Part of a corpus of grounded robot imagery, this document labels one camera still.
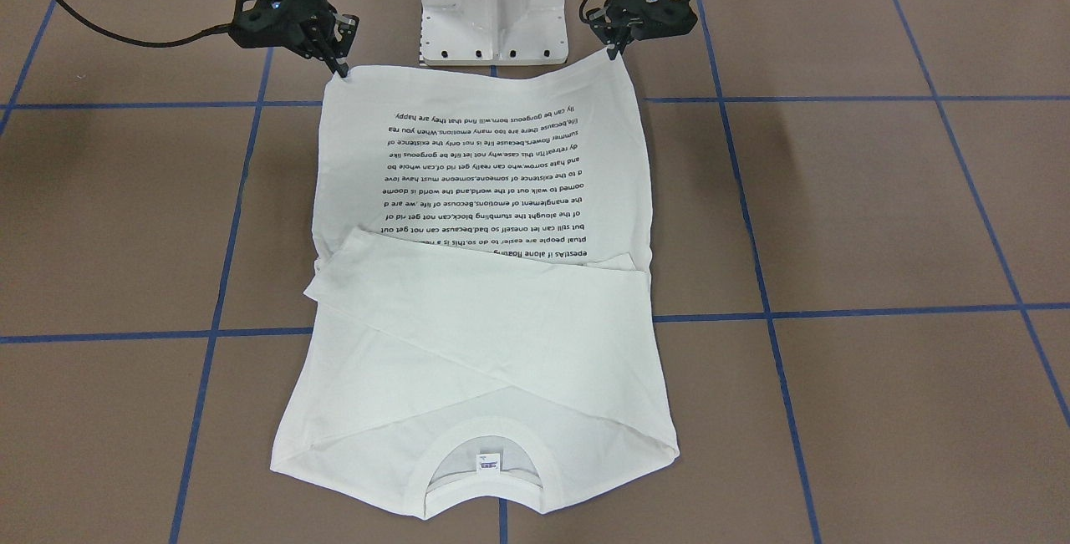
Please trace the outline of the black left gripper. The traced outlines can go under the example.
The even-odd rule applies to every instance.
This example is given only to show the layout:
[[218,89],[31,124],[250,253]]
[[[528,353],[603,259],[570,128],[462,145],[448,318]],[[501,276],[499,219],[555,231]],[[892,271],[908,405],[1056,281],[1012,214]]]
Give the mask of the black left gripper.
[[630,43],[652,37],[685,35],[698,22],[691,0],[605,0],[585,12],[585,22],[607,45],[611,60]]

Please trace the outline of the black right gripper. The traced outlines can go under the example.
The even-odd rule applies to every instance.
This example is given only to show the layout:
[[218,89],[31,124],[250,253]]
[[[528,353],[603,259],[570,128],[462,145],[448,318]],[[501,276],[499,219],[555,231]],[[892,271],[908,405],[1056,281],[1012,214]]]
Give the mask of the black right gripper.
[[339,77],[360,19],[337,13],[328,0],[236,0],[231,37],[241,48],[287,48],[314,56]]

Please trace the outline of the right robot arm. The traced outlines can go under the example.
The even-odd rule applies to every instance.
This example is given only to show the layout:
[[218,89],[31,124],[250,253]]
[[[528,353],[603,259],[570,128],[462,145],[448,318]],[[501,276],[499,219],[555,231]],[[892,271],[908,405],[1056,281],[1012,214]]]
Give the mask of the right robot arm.
[[236,0],[229,35],[241,48],[287,48],[316,58],[343,77],[358,22],[328,0]]

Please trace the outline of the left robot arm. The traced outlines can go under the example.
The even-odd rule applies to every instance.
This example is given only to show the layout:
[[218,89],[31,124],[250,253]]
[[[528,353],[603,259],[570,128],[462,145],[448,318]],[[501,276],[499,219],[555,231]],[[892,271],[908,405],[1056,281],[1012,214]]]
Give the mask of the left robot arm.
[[599,37],[611,60],[623,55],[638,40],[685,35],[698,22],[691,0],[605,0],[600,7],[586,10],[582,0],[578,17]]

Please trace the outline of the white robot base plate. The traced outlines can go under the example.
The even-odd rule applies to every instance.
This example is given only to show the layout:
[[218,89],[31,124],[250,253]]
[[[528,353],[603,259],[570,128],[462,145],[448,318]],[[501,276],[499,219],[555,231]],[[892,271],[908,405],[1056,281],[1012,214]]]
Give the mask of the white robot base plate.
[[421,64],[428,67],[567,60],[565,0],[421,1]]

